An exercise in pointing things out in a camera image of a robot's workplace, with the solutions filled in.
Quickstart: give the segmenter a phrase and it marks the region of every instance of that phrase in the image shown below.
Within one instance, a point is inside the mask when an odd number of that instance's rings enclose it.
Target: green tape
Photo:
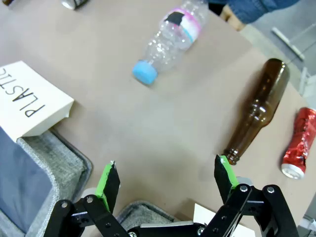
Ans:
[[[238,182],[237,177],[235,176],[233,169],[232,169],[231,165],[229,164],[226,156],[221,156],[221,163],[223,164],[224,168],[226,169],[229,181],[232,184],[232,189],[234,189],[239,184],[239,182]]]
[[[102,202],[104,203],[106,209],[108,211],[110,211],[109,209],[109,205],[108,205],[108,201],[107,201],[107,197],[105,196],[105,194],[103,193],[103,190],[107,184],[107,180],[109,177],[109,173],[110,170],[112,169],[112,164],[107,164],[103,170],[103,173],[101,175],[101,179],[99,180],[98,186],[97,186],[97,190],[95,191],[95,195],[102,200]]]

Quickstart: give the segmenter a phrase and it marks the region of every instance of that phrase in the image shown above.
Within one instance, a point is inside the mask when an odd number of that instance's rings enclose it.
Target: silver can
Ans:
[[[87,0],[62,0],[61,4],[70,9],[75,10],[78,6],[84,4]]]

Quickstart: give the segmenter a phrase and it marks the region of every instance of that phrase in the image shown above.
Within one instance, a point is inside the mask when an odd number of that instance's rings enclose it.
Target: bottle label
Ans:
[[[201,25],[194,16],[180,8],[175,8],[169,12],[163,21],[169,21],[177,26],[182,26],[192,43],[197,39],[201,31]]]

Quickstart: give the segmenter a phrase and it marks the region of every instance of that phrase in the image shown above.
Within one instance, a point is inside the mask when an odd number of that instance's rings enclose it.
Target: beige tabletop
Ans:
[[[104,166],[117,161],[121,189],[115,213],[147,200],[181,219],[194,203],[222,205],[213,177],[214,158],[227,144],[241,105],[267,60],[210,13],[203,33],[173,70],[153,86],[131,70],[158,22],[179,0],[91,0],[78,11],[58,0],[0,4],[0,65],[25,61],[72,96],[71,117],[55,127],[90,158],[94,187]],[[305,102],[288,85],[274,119],[260,131],[234,171],[255,187],[279,185],[296,221],[314,193],[316,146],[304,180],[285,177],[279,162]],[[254,220],[242,223],[253,228]]]

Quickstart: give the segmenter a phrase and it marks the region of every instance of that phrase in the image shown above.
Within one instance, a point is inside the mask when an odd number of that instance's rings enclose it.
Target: white paper sign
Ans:
[[[208,224],[214,216],[215,212],[212,212],[198,204],[195,204],[193,222]],[[255,237],[255,232],[239,224],[237,225],[232,237]]]
[[[73,102],[22,61],[0,67],[0,126],[14,142],[68,117]]]

